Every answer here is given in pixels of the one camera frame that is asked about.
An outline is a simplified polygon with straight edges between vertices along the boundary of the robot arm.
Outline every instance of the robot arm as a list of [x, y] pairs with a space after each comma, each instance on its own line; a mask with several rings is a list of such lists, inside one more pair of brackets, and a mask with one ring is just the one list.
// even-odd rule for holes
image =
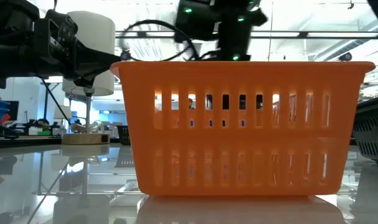
[[0, 1], [0, 88], [9, 77], [55, 75], [92, 87], [94, 78], [120, 58], [87, 48], [77, 31], [68, 15], [49, 10], [41, 19], [26, 0]]

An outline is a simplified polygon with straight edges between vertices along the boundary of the orange plastic basket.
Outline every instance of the orange plastic basket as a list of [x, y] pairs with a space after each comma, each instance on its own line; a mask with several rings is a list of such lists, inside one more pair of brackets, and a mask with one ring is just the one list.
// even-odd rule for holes
[[[359, 86], [373, 68], [370, 62], [114, 64], [111, 70], [123, 85], [141, 191], [335, 193]], [[194, 110], [188, 107], [189, 95], [196, 96]], [[222, 109], [223, 95], [229, 95], [228, 110]], [[156, 110], [154, 96], [162, 100]], [[179, 108], [174, 108], [177, 96]]]

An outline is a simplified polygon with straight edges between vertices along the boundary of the glass table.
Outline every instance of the glass table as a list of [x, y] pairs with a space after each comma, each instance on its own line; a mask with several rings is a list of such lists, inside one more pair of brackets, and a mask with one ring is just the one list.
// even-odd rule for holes
[[378, 166], [351, 146], [334, 195], [157, 198], [129, 146], [0, 149], [0, 223], [378, 223]]

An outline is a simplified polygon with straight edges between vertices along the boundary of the computer monitor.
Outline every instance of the computer monitor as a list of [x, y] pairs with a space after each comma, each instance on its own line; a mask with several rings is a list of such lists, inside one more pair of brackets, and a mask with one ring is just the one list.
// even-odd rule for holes
[[19, 114], [19, 102], [18, 101], [8, 101], [10, 105], [7, 107], [9, 109], [8, 115], [10, 115], [10, 121], [17, 121], [17, 115]]

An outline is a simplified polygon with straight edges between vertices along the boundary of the black camera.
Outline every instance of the black camera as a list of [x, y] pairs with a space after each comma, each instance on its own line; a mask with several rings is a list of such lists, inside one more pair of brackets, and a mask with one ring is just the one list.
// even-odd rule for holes
[[340, 62], [348, 62], [348, 61], [352, 60], [352, 54], [349, 53], [349, 52], [345, 53], [345, 54], [339, 56], [338, 60]]
[[131, 57], [131, 53], [129, 52], [129, 49], [122, 49], [122, 53], [121, 53], [121, 60], [122, 61], [128, 61], [128, 60], [131, 60], [132, 57]]

